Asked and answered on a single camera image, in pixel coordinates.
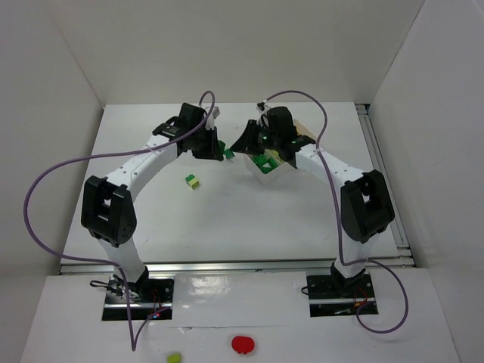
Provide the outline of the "light green brick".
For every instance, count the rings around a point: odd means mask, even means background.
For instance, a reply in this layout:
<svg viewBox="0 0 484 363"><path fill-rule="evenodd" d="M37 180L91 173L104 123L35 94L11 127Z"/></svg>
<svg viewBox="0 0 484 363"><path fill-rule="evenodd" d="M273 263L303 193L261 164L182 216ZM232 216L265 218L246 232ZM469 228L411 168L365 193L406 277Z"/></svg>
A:
<svg viewBox="0 0 484 363"><path fill-rule="evenodd" d="M272 157L274 157L276 159L280 158L279 157L279 154L278 154L278 152L276 150L269 150L269 149L267 149L266 150L266 153L269 154L269 155L271 155Z"/></svg>
<svg viewBox="0 0 484 363"><path fill-rule="evenodd" d="M192 189L192 190L195 190L197 189L198 187L200 187L200 180L196 177L190 179L188 181L188 186Z"/></svg>

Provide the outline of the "small dark green brick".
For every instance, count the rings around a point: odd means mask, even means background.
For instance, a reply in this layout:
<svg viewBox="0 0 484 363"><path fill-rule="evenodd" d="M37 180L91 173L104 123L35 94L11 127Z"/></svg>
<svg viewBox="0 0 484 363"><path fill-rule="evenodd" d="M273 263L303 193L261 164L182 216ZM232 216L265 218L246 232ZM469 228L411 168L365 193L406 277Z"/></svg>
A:
<svg viewBox="0 0 484 363"><path fill-rule="evenodd" d="M227 160L234 158L234 153L229 149L224 151L224 155L225 155Z"/></svg>

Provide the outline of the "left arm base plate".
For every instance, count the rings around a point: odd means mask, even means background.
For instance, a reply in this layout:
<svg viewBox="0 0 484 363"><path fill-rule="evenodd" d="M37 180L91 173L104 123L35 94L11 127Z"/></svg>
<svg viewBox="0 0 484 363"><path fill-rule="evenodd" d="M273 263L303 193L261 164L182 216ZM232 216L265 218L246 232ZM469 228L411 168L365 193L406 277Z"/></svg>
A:
<svg viewBox="0 0 484 363"><path fill-rule="evenodd" d="M118 277L110 276L108 282L93 280L91 287L106 290L102 321L127 321L127 299L123 283ZM172 298L175 280L173 278L150 279L147 291L129 293L133 321L143 321L152 315L152 320L172 319Z"/></svg>

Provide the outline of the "dark green top brick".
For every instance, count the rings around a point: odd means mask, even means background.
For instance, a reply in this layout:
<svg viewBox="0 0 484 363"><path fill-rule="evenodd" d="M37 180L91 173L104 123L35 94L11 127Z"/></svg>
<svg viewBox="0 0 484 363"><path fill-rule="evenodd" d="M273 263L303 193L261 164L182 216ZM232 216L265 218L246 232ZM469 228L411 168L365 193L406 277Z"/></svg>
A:
<svg viewBox="0 0 484 363"><path fill-rule="evenodd" d="M186 181L187 185L189 185L189 186L192 188L193 186L195 186L195 185L196 185L196 183L197 183L197 178L196 178L196 177L195 177L193 174L190 174L190 175L188 175L188 176L185 178L185 181Z"/></svg>

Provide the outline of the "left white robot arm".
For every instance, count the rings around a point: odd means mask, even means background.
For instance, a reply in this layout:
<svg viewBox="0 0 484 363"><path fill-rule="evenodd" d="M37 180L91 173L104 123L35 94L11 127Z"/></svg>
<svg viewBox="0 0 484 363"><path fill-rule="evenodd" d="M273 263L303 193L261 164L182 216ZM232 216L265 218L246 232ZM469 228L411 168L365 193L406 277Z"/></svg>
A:
<svg viewBox="0 0 484 363"><path fill-rule="evenodd" d="M184 103L178 115L153 130L139 154L103 178L93 175L84 184L81 224L116 264L116 280L127 283L138 298L154 286L133 241L138 223L135 199L163 167L185 152L197 159L223 159L215 126L219 114L218 107L205 110Z"/></svg>

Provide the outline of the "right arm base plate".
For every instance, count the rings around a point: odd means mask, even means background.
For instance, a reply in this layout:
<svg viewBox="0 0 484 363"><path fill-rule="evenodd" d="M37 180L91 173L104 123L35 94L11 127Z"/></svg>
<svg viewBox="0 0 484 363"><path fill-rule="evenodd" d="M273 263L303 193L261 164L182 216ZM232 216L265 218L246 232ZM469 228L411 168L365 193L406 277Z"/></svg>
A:
<svg viewBox="0 0 484 363"><path fill-rule="evenodd" d="M378 308L369 274L354 285L338 290L330 275L308 275L301 293L309 298L309 313L312 318L377 315Z"/></svg>

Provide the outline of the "light green bottom brick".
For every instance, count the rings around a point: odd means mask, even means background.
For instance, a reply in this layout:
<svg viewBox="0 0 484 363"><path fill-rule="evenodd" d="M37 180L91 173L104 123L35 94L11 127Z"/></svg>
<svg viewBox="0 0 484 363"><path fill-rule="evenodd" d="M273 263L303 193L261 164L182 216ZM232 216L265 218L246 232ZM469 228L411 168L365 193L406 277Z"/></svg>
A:
<svg viewBox="0 0 484 363"><path fill-rule="evenodd" d="M192 189L192 190L195 190L197 189L198 187L200 187L200 180L196 177L190 179L188 181L188 186Z"/></svg>

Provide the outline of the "dark green base brick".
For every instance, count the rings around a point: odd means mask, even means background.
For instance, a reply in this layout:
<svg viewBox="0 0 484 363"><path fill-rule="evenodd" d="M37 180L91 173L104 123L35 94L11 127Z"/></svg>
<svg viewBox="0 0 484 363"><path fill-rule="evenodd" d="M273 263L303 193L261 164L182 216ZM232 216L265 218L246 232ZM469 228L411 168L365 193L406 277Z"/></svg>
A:
<svg viewBox="0 0 484 363"><path fill-rule="evenodd" d="M225 142L221 141L221 140L218 140L218 145L219 145L219 149L222 153L224 153L226 151L226 144Z"/></svg>

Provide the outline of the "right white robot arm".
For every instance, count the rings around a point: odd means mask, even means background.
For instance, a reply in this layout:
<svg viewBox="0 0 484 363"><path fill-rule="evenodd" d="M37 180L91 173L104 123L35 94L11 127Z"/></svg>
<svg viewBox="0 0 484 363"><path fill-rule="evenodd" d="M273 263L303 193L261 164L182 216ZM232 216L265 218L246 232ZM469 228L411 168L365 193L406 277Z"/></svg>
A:
<svg viewBox="0 0 484 363"><path fill-rule="evenodd" d="M364 172L323 150L317 141L298 132L286 107L263 111L251 119L231 146L234 153L259 156L274 150L293 168L330 186L337 220L338 255L330 267L335 290L354 287L365 273L371 251L395 218L383 174Z"/></svg>

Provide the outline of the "dark green brick front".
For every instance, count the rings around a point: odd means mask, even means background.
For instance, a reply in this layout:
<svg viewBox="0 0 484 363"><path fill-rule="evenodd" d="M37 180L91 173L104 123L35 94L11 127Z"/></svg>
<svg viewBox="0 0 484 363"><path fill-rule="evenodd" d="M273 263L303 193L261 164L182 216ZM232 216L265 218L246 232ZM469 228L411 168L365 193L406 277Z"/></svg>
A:
<svg viewBox="0 0 484 363"><path fill-rule="evenodd" d="M263 174L269 174L279 167L279 164L272 158L267 159L267 163L260 168Z"/></svg>

